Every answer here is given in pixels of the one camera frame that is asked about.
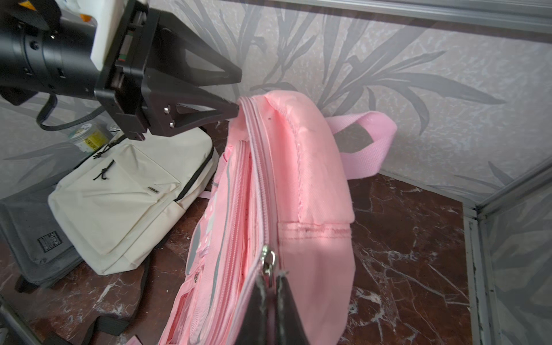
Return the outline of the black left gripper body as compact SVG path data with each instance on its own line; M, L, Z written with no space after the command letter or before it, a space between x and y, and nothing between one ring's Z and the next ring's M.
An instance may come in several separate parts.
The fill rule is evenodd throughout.
M147 5L140 1L127 2L94 89L96 100L132 140L145 139L149 127L141 109L142 92L131 71L147 13Z

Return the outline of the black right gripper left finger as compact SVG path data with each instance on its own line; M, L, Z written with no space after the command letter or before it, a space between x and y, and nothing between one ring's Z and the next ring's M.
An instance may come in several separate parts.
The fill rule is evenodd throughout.
M265 278L259 275L255 278L252 294L235 344L266 345L267 322L267 284Z

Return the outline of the pink backpack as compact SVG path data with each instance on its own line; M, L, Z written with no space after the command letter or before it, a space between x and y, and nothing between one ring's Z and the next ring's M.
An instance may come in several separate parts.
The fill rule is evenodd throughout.
M309 344L338 343L355 274L349 181L379 172L396 131L380 112L327 118L297 91L242 97L159 343L235 344L262 275L276 344L279 274Z

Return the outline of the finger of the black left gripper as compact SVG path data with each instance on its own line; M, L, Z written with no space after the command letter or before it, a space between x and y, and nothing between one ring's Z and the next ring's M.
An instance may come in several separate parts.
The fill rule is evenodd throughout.
M154 22L154 35L147 69L158 70L194 86L241 82L241 68L212 48L174 14L151 10L149 18Z
M145 79L142 96L149 131L157 136L175 136L239 113L236 103L178 79Z

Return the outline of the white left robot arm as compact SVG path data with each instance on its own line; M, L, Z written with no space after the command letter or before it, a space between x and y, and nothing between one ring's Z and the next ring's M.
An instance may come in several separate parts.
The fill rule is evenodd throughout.
M172 137L232 119L238 106L208 91L242 71L169 11L146 1L3 1L1 96L38 93L45 127L59 96L97 100L129 139Z

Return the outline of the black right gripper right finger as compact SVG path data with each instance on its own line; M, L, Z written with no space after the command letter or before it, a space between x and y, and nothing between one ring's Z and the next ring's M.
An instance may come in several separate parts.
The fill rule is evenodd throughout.
M275 340L279 345L309 345L285 274L279 274L276 279Z

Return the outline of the grey backpack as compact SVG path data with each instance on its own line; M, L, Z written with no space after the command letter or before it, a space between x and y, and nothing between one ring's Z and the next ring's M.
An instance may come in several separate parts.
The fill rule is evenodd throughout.
M1 235L20 269L18 293L52 287L83 262L48 205L55 185L43 181L1 200Z

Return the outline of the beige backpack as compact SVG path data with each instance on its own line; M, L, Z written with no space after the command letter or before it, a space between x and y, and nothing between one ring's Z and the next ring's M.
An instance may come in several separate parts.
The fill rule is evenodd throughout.
M145 137L119 135L48 197L63 233L98 275L137 269L216 171L218 153L200 128Z

